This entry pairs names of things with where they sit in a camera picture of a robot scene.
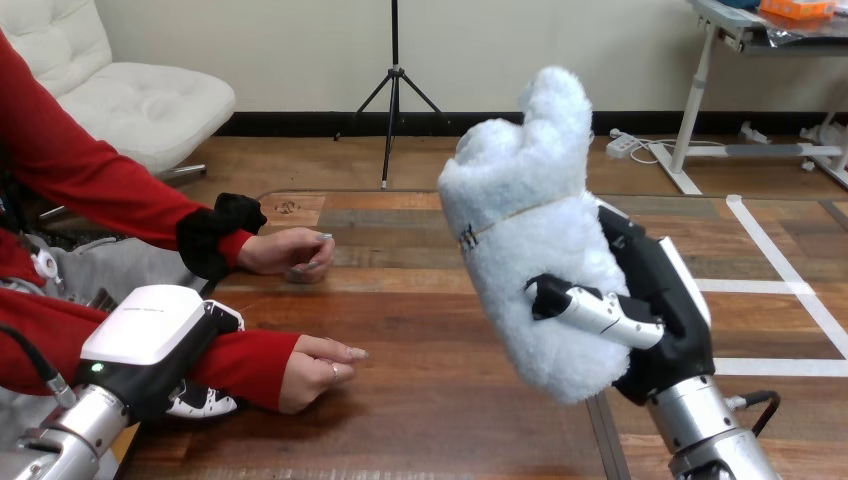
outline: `red long-sleeve shirt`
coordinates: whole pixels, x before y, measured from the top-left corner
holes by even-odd
[[[59,205],[115,231],[176,250],[176,225],[203,207],[165,185],[142,165],[93,139],[32,76],[0,33],[0,146],[7,168],[22,183]],[[244,231],[219,244],[230,265],[250,237]],[[8,232],[0,233],[0,277],[43,285]]]
[[[36,81],[0,32],[0,149],[4,147],[11,162],[5,168],[20,182],[101,225],[161,248],[176,250],[177,222],[204,207],[93,139]],[[239,230],[219,242],[218,251],[230,266],[250,236]],[[0,277],[44,285],[29,253],[2,228]],[[20,330],[67,378],[74,374],[82,342],[103,318],[102,312],[68,302],[0,289],[0,323]],[[201,359],[193,376],[276,409],[283,370],[297,338],[259,331],[226,335]],[[240,361],[251,368],[231,368]],[[43,392],[32,365],[5,336],[0,336],[0,386]]]

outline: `white cable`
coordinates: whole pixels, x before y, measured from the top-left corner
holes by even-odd
[[[612,136],[614,134],[614,132],[619,134],[619,135],[623,135],[625,133],[625,132],[619,131],[618,129],[614,129],[612,132],[610,132],[610,135]],[[636,138],[636,141],[639,142],[639,146],[636,147],[635,150],[630,152],[630,158],[633,161],[642,163],[644,165],[653,165],[653,164],[657,163],[657,160],[646,161],[646,160],[640,160],[640,159],[636,158],[636,152],[638,152],[639,150],[641,150],[641,149],[647,150],[649,145],[662,145],[664,147],[669,147],[669,148],[675,148],[675,145],[677,145],[677,139],[676,138],[662,138],[662,139],[659,139],[659,140],[648,140],[647,138]],[[690,140],[689,143],[690,144],[698,144],[698,145],[717,145],[719,147],[725,146],[725,144],[723,144],[723,143],[710,142],[710,141],[706,141],[706,140]]]

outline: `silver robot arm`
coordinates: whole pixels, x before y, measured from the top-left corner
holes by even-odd
[[[85,342],[71,391],[20,334],[13,337],[44,371],[59,406],[0,452],[0,478],[90,480],[123,430],[164,416],[189,369],[241,316],[194,290],[149,286],[133,291]]]
[[[526,294],[537,321],[560,321],[633,350],[614,386],[647,406],[672,460],[675,480],[778,480],[757,440],[779,405],[774,392],[725,399],[715,382],[710,313],[671,239],[659,241],[619,210],[599,202],[610,251],[630,297],[602,295],[553,275],[531,279]],[[734,411],[771,400],[753,429]]]

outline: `wooden table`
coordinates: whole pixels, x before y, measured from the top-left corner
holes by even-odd
[[[724,198],[605,199],[652,235],[671,235],[693,275],[719,290],[706,293],[717,357],[844,360],[791,292],[739,293],[733,289],[743,284],[704,281],[782,285]],[[267,232],[332,233],[336,268],[316,286],[236,274],[214,297],[240,310],[248,328],[330,336],[372,359],[354,383],[298,416],[246,411],[145,426],[126,478],[600,479],[626,478],[628,469],[634,478],[668,478],[668,454],[647,414],[617,392],[606,396],[621,444],[610,444],[603,399],[591,412],[564,407],[521,383],[482,314],[437,194],[282,192],[261,202]],[[848,231],[839,213],[846,205],[744,205],[844,327]],[[848,441],[845,378],[729,370],[718,376],[728,395],[765,387],[784,394],[762,436],[784,478],[848,471],[839,453]],[[616,464],[622,445],[626,465]]]

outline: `chair leg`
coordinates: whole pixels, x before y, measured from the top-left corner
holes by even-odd
[[[68,211],[68,209],[65,208],[65,207],[56,207],[53,210],[49,210],[49,211],[44,212],[41,215],[39,215],[38,221],[39,222],[46,222],[48,220],[51,220],[53,218],[56,218],[56,217],[64,214],[64,213],[67,213],[67,211]]]
[[[156,175],[156,178],[165,181],[185,177],[187,175],[206,175],[206,172],[206,165],[191,165],[188,167],[177,167],[165,170],[164,172]]]

